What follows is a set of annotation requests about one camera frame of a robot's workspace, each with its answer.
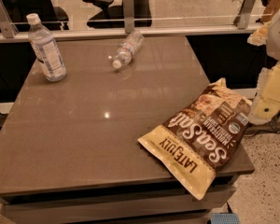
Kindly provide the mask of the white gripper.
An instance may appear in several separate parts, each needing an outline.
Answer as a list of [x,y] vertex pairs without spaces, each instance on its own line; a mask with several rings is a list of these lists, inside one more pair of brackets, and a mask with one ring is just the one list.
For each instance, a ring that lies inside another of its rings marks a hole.
[[[247,39],[254,46],[266,44],[269,23],[265,22]],[[280,62],[273,68],[262,68],[258,78],[257,93],[253,99],[248,119],[252,124],[261,125],[272,120],[280,111]]]

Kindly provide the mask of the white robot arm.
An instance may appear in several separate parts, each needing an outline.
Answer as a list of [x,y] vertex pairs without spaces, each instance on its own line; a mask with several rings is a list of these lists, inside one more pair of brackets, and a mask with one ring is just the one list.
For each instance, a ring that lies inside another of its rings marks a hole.
[[277,60],[273,68],[262,68],[248,119],[252,124],[267,123],[280,111],[280,8],[270,22],[254,32],[247,41],[266,45],[266,53]]

